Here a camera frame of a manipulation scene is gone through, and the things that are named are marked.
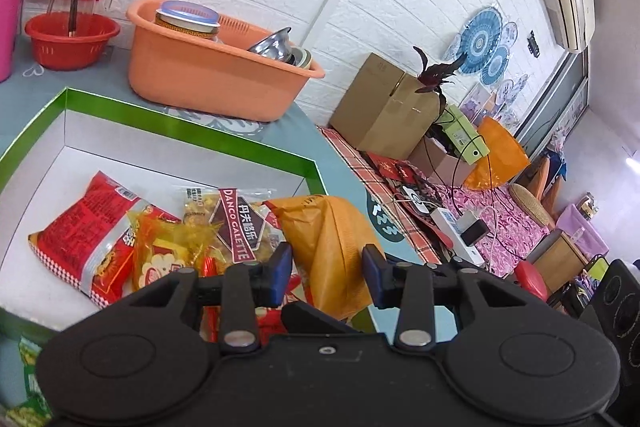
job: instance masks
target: red snack bag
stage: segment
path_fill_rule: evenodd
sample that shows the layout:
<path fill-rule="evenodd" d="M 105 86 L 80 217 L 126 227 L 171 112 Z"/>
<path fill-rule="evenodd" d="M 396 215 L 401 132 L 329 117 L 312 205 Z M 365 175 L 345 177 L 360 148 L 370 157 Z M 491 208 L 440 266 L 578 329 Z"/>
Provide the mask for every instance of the red snack bag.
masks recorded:
<path fill-rule="evenodd" d="M 84 196 L 42 232 L 31 250 L 55 275 L 104 308 L 122 297 L 136 238 L 127 212 L 180 220 L 98 172 Z"/>

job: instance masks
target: green snack bag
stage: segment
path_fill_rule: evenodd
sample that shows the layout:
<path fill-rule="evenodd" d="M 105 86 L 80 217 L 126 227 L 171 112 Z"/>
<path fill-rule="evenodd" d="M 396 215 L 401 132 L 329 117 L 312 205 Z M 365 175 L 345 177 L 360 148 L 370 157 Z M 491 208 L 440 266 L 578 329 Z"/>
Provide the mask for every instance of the green snack bag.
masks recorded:
<path fill-rule="evenodd" d="M 9 409 L 6 416 L 19 427 L 42 427 L 51 420 L 51 411 L 36 380 L 36 359 L 42 348 L 30 340 L 21 338 L 18 350 L 20 350 L 20 358 L 24 364 L 24 387 L 27 392 L 27 401 L 18 407 Z"/>

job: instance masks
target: poster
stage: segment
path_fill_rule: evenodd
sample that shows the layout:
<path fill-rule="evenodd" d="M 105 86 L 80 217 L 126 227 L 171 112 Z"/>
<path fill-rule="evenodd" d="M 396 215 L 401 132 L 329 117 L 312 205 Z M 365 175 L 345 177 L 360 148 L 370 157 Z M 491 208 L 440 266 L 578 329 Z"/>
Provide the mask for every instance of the poster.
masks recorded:
<path fill-rule="evenodd" d="M 485 86 L 477 82 L 460 103 L 460 111 L 469 119 L 469 121 L 473 122 L 478 115 L 478 112 L 484 107 L 484 104 L 490 97 L 491 92 L 489 92 Z"/>
<path fill-rule="evenodd" d="M 489 99 L 486 102 L 484 102 L 484 105 L 482 106 L 478 114 L 476 114 L 476 117 L 471 122 L 475 127 L 478 127 L 482 123 L 482 119 L 486 116 L 490 116 L 495 120 L 498 112 L 502 108 L 502 105 L 498 105 L 497 103 L 495 103 L 495 100 L 496 100 L 496 94 L 492 93 Z"/>

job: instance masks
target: plastic container lid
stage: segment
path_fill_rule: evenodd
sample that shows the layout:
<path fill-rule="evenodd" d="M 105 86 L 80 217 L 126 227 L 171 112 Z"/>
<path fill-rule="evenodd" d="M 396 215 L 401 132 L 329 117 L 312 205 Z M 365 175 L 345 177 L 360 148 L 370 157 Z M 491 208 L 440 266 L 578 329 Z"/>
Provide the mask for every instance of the plastic container lid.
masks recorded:
<path fill-rule="evenodd" d="M 156 14 L 164 21 L 174 26 L 180 26 L 180 28 L 187 28 L 190 30 L 197 30 L 203 32 L 213 31 L 215 28 L 220 28 L 220 23 L 208 23 L 208 22 L 196 22 L 191 17 L 178 17 L 177 15 L 171 15 L 161 9 L 156 10 Z"/>
<path fill-rule="evenodd" d="M 186 1 L 164 1 L 159 10 L 169 16 L 202 24 L 218 24 L 220 18 L 212 9 Z"/>

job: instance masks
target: orange plastic bag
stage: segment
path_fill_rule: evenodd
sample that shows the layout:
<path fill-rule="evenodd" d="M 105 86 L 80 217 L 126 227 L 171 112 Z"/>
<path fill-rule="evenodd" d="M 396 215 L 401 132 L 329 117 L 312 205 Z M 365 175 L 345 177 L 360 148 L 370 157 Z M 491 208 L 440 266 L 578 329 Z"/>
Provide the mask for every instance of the orange plastic bag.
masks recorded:
<path fill-rule="evenodd" d="M 465 180 L 471 190 L 500 187 L 530 165 L 527 153 L 503 126 L 488 116 L 482 119 L 478 134 L 489 147 L 489 156 L 480 158 Z"/>
<path fill-rule="evenodd" d="M 293 247 L 316 308 L 342 320 L 371 304 L 362 275 L 362 248 L 382 247 L 357 208 L 335 196 L 299 196 L 266 204 Z"/>

